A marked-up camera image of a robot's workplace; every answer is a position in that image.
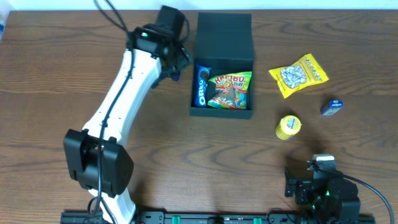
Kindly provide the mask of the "dark blue chocolate bar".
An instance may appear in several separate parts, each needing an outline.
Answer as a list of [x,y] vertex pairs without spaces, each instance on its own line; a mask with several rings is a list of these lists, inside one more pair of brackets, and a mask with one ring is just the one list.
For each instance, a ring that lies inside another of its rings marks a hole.
[[178,82],[180,80],[180,72],[173,72],[173,74],[170,76],[173,81]]

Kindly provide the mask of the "blue Oreo cookie pack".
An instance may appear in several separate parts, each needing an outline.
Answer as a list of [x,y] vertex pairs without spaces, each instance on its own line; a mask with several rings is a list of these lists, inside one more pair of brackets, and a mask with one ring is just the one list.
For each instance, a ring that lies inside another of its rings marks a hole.
[[208,87],[208,80],[210,77],[211,67],[204,67],[196,64],[197,68],[197,94],[194,105],[196,107],[206,106],[206,91]]

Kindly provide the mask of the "colourful Haribo gummy bag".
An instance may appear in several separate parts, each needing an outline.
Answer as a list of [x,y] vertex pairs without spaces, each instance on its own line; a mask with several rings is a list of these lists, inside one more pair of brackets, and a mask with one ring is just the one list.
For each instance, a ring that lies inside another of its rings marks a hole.
[[223,110],[246,110],[247,93],[252,72],[229,73],[210,78],[215,84],[215,95],[208,106]]

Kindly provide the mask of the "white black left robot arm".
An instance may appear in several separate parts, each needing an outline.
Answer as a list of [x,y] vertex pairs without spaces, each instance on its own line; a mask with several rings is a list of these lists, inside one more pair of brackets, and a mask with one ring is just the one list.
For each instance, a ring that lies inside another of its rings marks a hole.
[[180,38],[188,22],[156,22],[128,34],[121,68],[102,104],[80,131],[63,140],[70,177],[96,201],[89,217],[109,223],[133,223],[136,206],[127,186],[134,163],[125,147],[130,128],[147,92],[162,79],[177,80],[191,63]]

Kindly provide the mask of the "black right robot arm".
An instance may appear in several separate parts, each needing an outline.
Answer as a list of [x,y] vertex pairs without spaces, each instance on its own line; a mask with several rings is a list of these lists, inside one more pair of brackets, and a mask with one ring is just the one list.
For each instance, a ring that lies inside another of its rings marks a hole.
[[315,154],[308,162],[312,177],[299,177],[285,169],[285,196],[297,205],[310,205],[295,223],[359,223],[361,202],[357,185],[342,177],[330,154]]

